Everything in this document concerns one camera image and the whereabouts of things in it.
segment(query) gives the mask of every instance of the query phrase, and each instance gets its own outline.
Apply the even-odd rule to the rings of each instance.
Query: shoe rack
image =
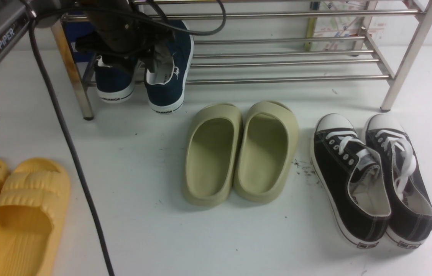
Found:
[[[223,3],[231,2],[310,2],[309,0],[223,0]],[[341,65],[341,64],[365,64],[371,63],[379,67],[380,75],[349,75],[349,76],[315,76],[315,77],[272,77],[272,78],[230,78],[230,79],[211,79],[211,80],[195,80],[190,79],[186,84],[193,85],[209,85],[209,84],[270,84],[276,82],[325,82],[325,81],[386,81],[389,84],[389,91],[384,98],[381,105],[382,112],[391,110],[401,87],[407,78],[407,75],[412,68],[412,65],[419,53],[421,46],[432,25],[432,0],[429,0],[426,7],[419,3],[419,0],[397,0],[405,4],[405,9],[401,10],[378,10],[376,9],[377,1],[365,1],[365,10],[348,10],[348,11],[306,11],[306,12],[253,12],[253,13],[228,13],[228,20],[245,20],[245,19],[282,19],[292,17],[341,17],[353,16],[362,18],[361,31],[358,36],[349,37],[318,37],[318,38],[285,38],[285,39],[254,39],[254,40],[197,40],[195,37],[195,45],[244,45],[244,44],[275,44],[275,43],[296,43],[302,45],[305,42],[320,42],[320,41],[343,41],[352,40],[356,41],[354,49],[341,50],[341,51],[315,51],[315,52],[284,52],[284,53],[245,53],[245,54],[200,54],[194,55],[194,59],[245,59],[251,58],[251,62],[226,62],[226,63],[193,63],[191,69],[200,68],[245,68],[245,67],[277,67],[277,66],[312,66],[312,65]],[[145,0],[133,0],[137,5],[147,5]],[[159,5],[186,5],[191,3],[214,3],[213,0],[155,0]],[[221,14],[167,14],[168,19],[171,20],[220,20]],[[417,29],[410,41],[410,45],[403,56],[400,67],[394,72],[388,65],[379,51],[378,46],[368,34],[368,28],[371,23],[372,17],[375,16],[413,16],[419,22]],[[92,120],[94,117],[90,101],[86,91],[89,87],[96,86],[92,82],[93,75],[93,62],[92,59],[86,68],[83,77],[78,71],[76,64],[72,59],[72,54],[67,44],[66,36],[62,23],[74,21],[88,21],[86,16],[82,15],[64,15],[53,27],[54,38],[57,42],[59,51],[63,58],[64,65],[71,80],[71,83],[79,102],[79,107],[83,113],[83,118]],[[361,58],[363,55],[370,55],[372,58]],[[271,57],[289,57],[300,58],[308,56],[344,56],[345,58],[336,59],[317,59],[306,61],[263,61],[255,62],[255,58],[271,58]]]

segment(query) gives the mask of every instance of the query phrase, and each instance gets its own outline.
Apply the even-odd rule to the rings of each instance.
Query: shoe insole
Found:
[[[432,207],[426,198],[414,187],[411,194],[403,193],[403,204],[410,210],[421,215],[432,215]]]
[[[187,183],[195,196],[212,196],[223,188],[234,135],[226,119],[211,119],[197,129],[187,156]]]
[[[253,194],[270,190],[286,161],[287,134],[282,123],[267,115],[255,115],[248,124],[239,169],[241,184]]]
[[[356,205],[370,215],[384,216],[391,212],[381,178],[368,177],[350,195]]]
[[[150,84],[165,84],[170,80],[173,74],[172,63],[162,63],[158,65],[158,68],[154,74],[149,74]]]
[[[46,252],[51,222],[39,208],[0,207],[0,276],[35,276]]]

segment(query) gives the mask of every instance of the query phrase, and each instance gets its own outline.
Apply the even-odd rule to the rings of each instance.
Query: navy blue sneaker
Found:
[[[188,30],[183,21],[170,21],[170,24]],[[160,114],[170,114],[184,103],[187,75],[194,54],[194,39],[189,34],[175,32],[174,42],[167,42],[166,47],[169,54],[158,55],[156,72],[151,73],[146,69],[144,74],[149,106]]]
[[[139,66],[137,58],[135,72]],[[103,63],[100,57],[95,64],[95,80],[97,81],[97,93],[100,99],[106,103],[121,103],[128,100],[134,92],[135,76],[125,73]]]

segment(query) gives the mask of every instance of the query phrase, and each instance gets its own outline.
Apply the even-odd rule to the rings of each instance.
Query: black canvas sneaker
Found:
[[[340,232],[358,248],[377,246],[391,216],[379,154],[345,117],[329,114],[316,125],[311,161]]]
[[[432,205],[407,133],[380,114],[366,123],[363,140],[381,155],[392,212],[386,234],[402,248],[418,248],[432,230]]]

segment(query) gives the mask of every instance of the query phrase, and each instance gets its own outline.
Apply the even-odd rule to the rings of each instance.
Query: electrical cord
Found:
[[[154,2],[154,0],[146,0],[146,2],[153,8],[154,11],[160,16],[161,21],[168,23],[168,18],[166,17],[165,12]]]
[[[26,2],[26,0],[20,0],[20,2],[22,2],[25,5],[25,7],[30,12],[30,14],[32,14],[32,16],[35,15],[35,12],[33,11],[32,7],[28,4],[28,2]],[[107,249],[107,243],[103,235],[102,225],[100,224],[100,219],[98,217],[97,209],[95,208],[95,203],[93,203],[93,198],[91,196],[90,189],[88,188],[88,184],[86,183],[86,177],[83,172],[83,168],[81,167],[81,162],[79,161],[78,153],[76,152],[76,148],[74,147],[71,134],[67,129],[67,124],[64,119],[64,115],[61,111],[59,101],[57,100],[56,92],[54,90],[49,74],[47,73],[44,62],[42,61],[42,56],[40,55],[39,47],[37,46],[37,40],[35,38],[35,26],[37,26],[37,21],[32,19],[30,21],[29,28],[28,28],[28,35],[30,37],[30,45],[32,46],[32,52],[35,57],[35,61],[37,61],[37,65],[39,67],[40,73],[44,78],[44,82],[46,84],[47,91],[49,92],[51,102],[53,103],[53,108],[56,113],[57,120],[59,121],[61,130],[63,132],[64,139],[66,140],[67,147],[69,147],[69,151],[71,152],[72,161],[74,162],[74,166],[78,173],[79,182],[81,183],[81,187],[85,194],[86,202],[88,203],[88,207],[90,208],[90,212],[92,214],[93,223],[95,224],[95,228],[97,230],[98,238],[100,241],[100,247],[102,248],[103,258],[105,260],[105,265],[107,266],[107,272],[109,276],[115,276],[114,268],[112,266],[110,255]]]
[[[177,31],[179,33],[188,33],[190,35],[198,35],[198,36],[209,36],[209,35],[214,35],[216,33],[219,33],[219,31],[221,31],[224,28],[224,26],[226,25],[226,9],[224,8],[224,5],[221,2],[221,0],[216,0],[216,2],[219,4],[219,7],[221,7],[223,20],[221,21],[221,25],[219,25],[216,29],[210,30],[210,31],[186,30],[183,28],[178,28],[178,27],[172,26],[169,23],[163,23],[160,21],[155,21],[149,17],[141,16],[141,15],[135,14],[131,11],[104,9],[104,8],[98,8],[98,7],[70,7],[70,8],[58,9],[58,10],[54,10],[51,12],[47,12],[45,14],[38,15],[35,18],[35,20],[41,21],[42,19],[45,19],[47,17],[56,16],[58,14],[63,15],[63,14],[68,13],[68,12],[94,11],[94,12],[109,13],[109,14],[113,14],[113,15],[117,15],[117,16],[128,17],[128,18],[134,18],[134,19],[137,19],[138,21],[142,21],[142,22],[147,23],[149,25],[152,25],[152,26],[155,26],[158,28],[165,28],[167,30]]]
[[[104,13],[110,13],[110,14],[114,14],[114,15],[121,15],[121,16],[125,16],[125,17],[134,18],[134,19],[137,19],[139,21],[143,21],[144,23],[150,24],[152,26],[157,26],[159,28],[166,28],[169,30],[178,31],[178,32],[182,32],[182,33],[189,33],[190,35],[207,36],[207,35],[213,35],[213,34],[219,32],[223,29],[223,27],[226,24],[226,10],[224,9],[224,6],[223,6],[223,3],[221,2],[221,0],[216,0],[218,2],[218,4],[220,5],[221,11],[223,13],[223,20],[221,22],[221,25],[218,28],[211,30],[211,31],[191,31],[191,30],[185,30],[185,29],[170,25],[168,23],[166,16],[163,13],[163,11],[158,7],[158,5],[155,2],[153,2],[151,0],[149,0],[148,3],[160,15],[160,17],[162,18],[162,20],[164,22],[154,21],[153,19],[142,17],[142,16],[140,16],[138,14],[134,14],[132,12],[125,12],[125,11],[118,11],[118,10],[107,10],[107,9],[95,8],[95,7],[64,8],[64,9],[58,9],[58,10],[55,10],[53,12],[49,12],[49,13],[46,13],[46,14],[43,14],[40,16],[36,16],[33,8],[30,6],[30,4],[26,0],[19,0],[19,1],[23,5],[25,5],[27,10],[32,15],[32,18],[31,18],[31,21],[29,24],[29,28],[28,28],[28,35],[30,37],[30,45],[32,46],[32,52],[33,52],[33,55],[35,57],[35,61],[37,61],[37,65],[39,67],[40,73],[42,74],[42,77],[44,78],[44,82],[45,82],[47,90],[49,92],[49,96],[51,98],[51,102],[53,104],[54,111],[55,111],[57,119],[59,121],[59,125],[61,127],[62,132],[63,132],[67,146],[69,147],[69,150],[71,152],[72,160],[74,162],[74,166],[75,166],[76,171],[78,173],[79,182],[81,183],[81,187],[83,188],[83,192],[85,194],[85,198],[86,198],[86,201],[88,203],[88,207],[90,208],[93,222],[94,222],[95,228],[97,230],[98,238],[100,241],[100,247],[102,248],[103,258],[105,260],[105,265],[107,266],[107,272],[108,272],[109,276],[115,276],[112,262],[110,260],[110,255],[108,253],[107,243],[106,243],[105,237],[103,235],[102,225],[100,224],[100,219],[98,217],[98,213],[97,213],[97,210],[95,208],[95,203],[93,202],[93,198],[91,196],[90,189],[88,188],[88,184],[86,183],[86,177],[85,177],[85,174],[83,172],[83,168],[81,167],[81,162],[79,161],[78,153],[76,152],[76,148],[74,147],[74,143],[72,141],[71,134],[70,134],[69,130],[67,129],[67,124],[66,124],[66,121],[64,119],[64,115],[61,111],[61,107],[59,105],[59,101],[58,101],[56,93],[54,91],[53,84],[51,82],[49,74],[47,73],[46,67],[44,65],[44,61],[42,60],[42,56],[40,55],[39,47],[37,46],[37,40],[35,38],[35,27],[37,26],[37,22],[39,22],[41,19],[44,19],[47,17],[51,17],[51,16],[58,15],[58,14],[63,15],[67,12],[72,12],[72,11],[95,11],[95,12],[104,12]]]

